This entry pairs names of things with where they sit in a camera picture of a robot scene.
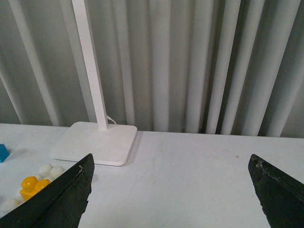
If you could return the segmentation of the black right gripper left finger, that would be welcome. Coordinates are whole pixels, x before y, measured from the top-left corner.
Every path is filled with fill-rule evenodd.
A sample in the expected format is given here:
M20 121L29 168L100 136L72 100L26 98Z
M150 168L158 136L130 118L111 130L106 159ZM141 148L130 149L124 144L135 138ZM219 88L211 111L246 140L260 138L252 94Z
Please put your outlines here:
M27 202L0 219L2 228L77 228L92 191L88 154Z

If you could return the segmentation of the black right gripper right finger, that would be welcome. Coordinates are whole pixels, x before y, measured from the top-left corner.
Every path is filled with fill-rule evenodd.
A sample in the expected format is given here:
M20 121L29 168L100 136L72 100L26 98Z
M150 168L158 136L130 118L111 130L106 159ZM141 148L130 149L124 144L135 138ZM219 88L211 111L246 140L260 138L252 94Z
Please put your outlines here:
M270 227L302 228L304 185L255 154L248 171Z

